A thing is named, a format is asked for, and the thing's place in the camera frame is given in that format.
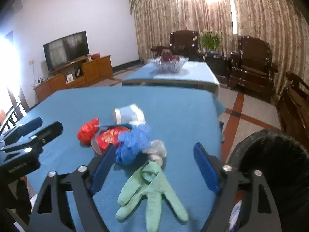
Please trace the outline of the orange plastic wrapper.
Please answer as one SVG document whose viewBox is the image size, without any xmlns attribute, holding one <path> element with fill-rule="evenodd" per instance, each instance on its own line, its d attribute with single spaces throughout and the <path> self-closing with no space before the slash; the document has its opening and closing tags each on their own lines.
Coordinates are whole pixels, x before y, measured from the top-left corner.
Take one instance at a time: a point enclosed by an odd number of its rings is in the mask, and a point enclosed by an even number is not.
<svg viewBox="0 0 309 232">
<path fill-rule="evenodd" d="M 77 139 L 85 146 L 89 146 L 91 139 L 99 130 L 99 118 L 94 118 L 84 123 L 77 132 Z"/>
</svg>

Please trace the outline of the red paper cup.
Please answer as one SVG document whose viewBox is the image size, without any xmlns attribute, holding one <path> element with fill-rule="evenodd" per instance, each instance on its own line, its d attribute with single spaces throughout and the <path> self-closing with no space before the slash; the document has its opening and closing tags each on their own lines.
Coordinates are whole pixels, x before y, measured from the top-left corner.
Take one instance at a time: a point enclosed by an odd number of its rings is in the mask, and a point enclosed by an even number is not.
<svg viewBox="0 0 309 232">
<path fill-rule="evenodd" d="M 130 132 L 130 129 L 124 126 L 109 127 L 91 139 L 91 148 L 99 155 L 104 154 L 109 145 L 117 148 L 119 146 L 118 136 L 123 132 Z"/>
</svg>

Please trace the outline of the blue plastic bag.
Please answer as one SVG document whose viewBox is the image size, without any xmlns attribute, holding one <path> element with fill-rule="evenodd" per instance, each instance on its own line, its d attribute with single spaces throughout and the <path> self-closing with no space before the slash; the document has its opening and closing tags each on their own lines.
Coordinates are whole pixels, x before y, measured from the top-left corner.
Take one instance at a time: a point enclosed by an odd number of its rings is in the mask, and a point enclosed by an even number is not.
<svg viewBox="0 0 309 232">
<path fill-rule="evenodd" d="M 119 146 L 116 149 L 115 161 L 124 166 L 133 164 L 136 157 L 149 147 L 151 127 L 141 124 L 132 128 L 130 132 L 118 135 Z"/>
</svg>

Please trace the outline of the green rubber glove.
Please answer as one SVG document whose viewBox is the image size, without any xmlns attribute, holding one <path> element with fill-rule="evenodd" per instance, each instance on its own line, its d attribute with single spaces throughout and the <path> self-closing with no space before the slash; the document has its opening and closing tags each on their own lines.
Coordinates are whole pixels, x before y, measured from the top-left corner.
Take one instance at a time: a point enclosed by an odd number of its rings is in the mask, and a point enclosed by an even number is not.
<svg viewBox="0 0 309 232">
<path fill-rule="evenodd" d="M 116 218 L 126 219 L 143 197 L 147 199 L 145 214 L 147 231 L 159 229 L 163 197 L 167 199 L 179 220 L 188 221 L 185 207 L 170 186 L 161 166 L 155 161 L 146 162 L 124 184 L 117 200 L 120 208 Z"/>
</svg>

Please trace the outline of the blue white small box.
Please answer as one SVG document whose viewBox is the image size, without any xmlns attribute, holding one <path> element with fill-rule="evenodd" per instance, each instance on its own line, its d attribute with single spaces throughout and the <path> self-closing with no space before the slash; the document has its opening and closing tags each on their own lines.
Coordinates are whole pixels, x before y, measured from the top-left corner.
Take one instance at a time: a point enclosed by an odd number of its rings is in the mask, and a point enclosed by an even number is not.
<svg viewBox="0 0 309 232">
<path fill-rule="evenodd" d="M 230 215 L 230 219 L 228 222 L 229 232 L 235 231 L 237 219 L 239 217 L 240 209 L 241 209 L 242 200 L 238 201 L 232 209 L 232 213 Z"/>
</svg>

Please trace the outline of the black trash bin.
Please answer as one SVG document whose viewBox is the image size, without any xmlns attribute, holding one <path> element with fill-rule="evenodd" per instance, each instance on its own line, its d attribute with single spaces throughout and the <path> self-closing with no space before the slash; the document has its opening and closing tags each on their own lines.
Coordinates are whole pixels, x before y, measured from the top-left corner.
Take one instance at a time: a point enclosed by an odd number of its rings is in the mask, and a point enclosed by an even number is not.
<svg viewBox="0 0 309 232">
<path fill-rule="evenodd" d="M 243 173 L 263 173 L 283 231 L 308 231 L 308 152 L 299 142 L 264 129 L 238 143 L 227 163 Z"/>
</svg>

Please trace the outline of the wooden TV cabinet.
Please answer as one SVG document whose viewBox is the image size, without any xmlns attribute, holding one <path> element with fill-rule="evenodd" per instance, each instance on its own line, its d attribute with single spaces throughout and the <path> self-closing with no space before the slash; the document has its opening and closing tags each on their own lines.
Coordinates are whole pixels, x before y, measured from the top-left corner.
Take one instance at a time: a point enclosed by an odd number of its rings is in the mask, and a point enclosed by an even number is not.
<svg viewBox="0 0 309 232">
<path fill-rule="evenodd" d="M 110 55 L 96 59 L 85 56 L 50 71 L 48 77 L 34 87 L 34 91 L 42 102 L 56 91 L 88 87 L 112 77 Z"/>
</svg>

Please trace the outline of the black flat television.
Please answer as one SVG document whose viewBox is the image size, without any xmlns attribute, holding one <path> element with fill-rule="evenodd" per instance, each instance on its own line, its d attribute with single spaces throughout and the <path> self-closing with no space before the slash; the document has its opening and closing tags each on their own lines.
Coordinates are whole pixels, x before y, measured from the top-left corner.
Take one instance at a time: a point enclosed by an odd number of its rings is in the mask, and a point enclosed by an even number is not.
<svg viewBox="0 0 309 232">
<path fill-rule="evenodd" d="M 71 34 L 44 44 L 43 49 L 49 71 L 53 71 L 90 53 L 86 31 Z"/>
</svg>

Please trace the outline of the red teapot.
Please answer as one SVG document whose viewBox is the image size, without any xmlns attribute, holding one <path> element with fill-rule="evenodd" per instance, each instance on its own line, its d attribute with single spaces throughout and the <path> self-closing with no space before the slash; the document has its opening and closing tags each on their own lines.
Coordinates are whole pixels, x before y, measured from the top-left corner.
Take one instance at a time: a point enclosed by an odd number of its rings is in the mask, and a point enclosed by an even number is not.
<svg viewBox="0 0 309 232">
<path fill-rule="evenodd" d="M 99 59 L 100 57 L 101 57 L 101 54 L 100 54 L 100 53 L 95 53 L 95 54 L 93 54 L 93 55 L 90 56 L 90 58 L 91 58 L 92 60 Z"/>
</svg>

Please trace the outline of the blue tablecloth near table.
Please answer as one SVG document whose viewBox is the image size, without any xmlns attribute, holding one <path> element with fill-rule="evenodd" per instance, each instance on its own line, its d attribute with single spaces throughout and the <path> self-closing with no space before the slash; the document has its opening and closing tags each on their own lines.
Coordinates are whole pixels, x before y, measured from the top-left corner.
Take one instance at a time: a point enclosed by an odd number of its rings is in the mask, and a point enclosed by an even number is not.
<svg viewBox="0 0 309 232">
<path fill-rule="evenodd" d="M 189 215 L 188 221 L 181 223 L 164 200 L 160 231 L 200 231 L 212 210 L 215 195 L 199 171 L 193 148 L 201 143 L 209 154 L 221 155 L 217 106 L 208 91 L 112 86 L 55 92 L 26 116 L 26 120 L 40 117 L 44 126 L 55 121 L 63 125 L 62 135 L 44 146 L 39 157 L 40 168 L 28 175 L 32 187 L 39 192 L 49 171 L 70 173 L 81 165 L 88 165 L 95 153 L 80 144 L 77 131 L 95 117 L 102 124 L 112 124 L 113 110 L 130 104 L 136 104 L 143 111 L 152 129 L 152 139 L 165 143 L 164 173 Z"/>
</svg>

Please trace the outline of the glass fruit bowl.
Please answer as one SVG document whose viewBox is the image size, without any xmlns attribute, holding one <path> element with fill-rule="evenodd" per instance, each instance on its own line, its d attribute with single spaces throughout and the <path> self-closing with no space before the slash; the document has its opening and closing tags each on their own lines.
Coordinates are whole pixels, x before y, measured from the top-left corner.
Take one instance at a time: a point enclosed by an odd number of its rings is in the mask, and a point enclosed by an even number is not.
<svg viewBox="0 0 309 232">
<path fill-rule="evenodd" d="M 152 68 L 156 73 L 174 74 L 180 73 L 182 67 L 188 62 L 189 58 L 179 56 L 178 60 L 162 61 L 161 57 L 149 59 L 146 64 L 147 68 Z"/>
</svg>

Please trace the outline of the dark red fruit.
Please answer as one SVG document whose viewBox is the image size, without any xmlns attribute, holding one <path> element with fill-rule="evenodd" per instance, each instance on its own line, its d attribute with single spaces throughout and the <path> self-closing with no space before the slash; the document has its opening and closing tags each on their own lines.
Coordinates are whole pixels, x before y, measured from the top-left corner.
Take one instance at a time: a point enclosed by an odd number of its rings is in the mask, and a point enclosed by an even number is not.
<svg viewBox="0 0 309 232">
<path fill-rule="evenodd" d="M 179 61 L 179 56 L 174 55 L 170 49 L 163 49 L 161 52 L 162 62 L 177 62 Z"/>
</svg>

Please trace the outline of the blue tablecloth far table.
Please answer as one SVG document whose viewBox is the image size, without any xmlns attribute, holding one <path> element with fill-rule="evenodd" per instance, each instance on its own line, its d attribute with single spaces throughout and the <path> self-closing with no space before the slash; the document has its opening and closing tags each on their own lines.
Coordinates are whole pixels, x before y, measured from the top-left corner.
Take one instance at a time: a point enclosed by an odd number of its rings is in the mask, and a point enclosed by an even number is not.
<svg viewBox="0 0 309 232">
<path fill-rule="evenodd" d="M 123 79 L 123 86 L 185 87 L 206 90 L 218 96 L 220 83 L 205 62 L 188 61 L 179 73 L 160 73 L 154 66 L 145 65 Z"/>
</svg>

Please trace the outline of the dark side table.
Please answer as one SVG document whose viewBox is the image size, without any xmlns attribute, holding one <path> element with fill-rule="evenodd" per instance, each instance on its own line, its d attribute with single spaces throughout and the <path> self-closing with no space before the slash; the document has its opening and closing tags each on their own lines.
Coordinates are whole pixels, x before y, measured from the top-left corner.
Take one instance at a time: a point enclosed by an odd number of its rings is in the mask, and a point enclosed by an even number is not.
<svg viewBox="0 0 309 232">
<path fill-rule="evenodd" d="M 228 57 L 224 56 L 207 56 L 203 57 L 204 62 L 212 70 L 220 83 L 227 84 L 230 76 L 231 62 Z"/>
</svg>

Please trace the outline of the green potted plant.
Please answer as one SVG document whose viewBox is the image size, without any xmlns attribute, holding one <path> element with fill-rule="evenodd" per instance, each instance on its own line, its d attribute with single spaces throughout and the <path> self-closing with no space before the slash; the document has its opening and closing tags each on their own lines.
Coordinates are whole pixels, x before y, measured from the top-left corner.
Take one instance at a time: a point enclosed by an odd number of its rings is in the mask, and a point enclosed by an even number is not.
<svg viewBox="0 0 309 232">
<path fill-rule="evenodd" d="M 222 34 L 212 30 L 205 30 L 199 34 L 199 49 L 203 52 L 218 51 L 221 47 Z"/>
</svg>

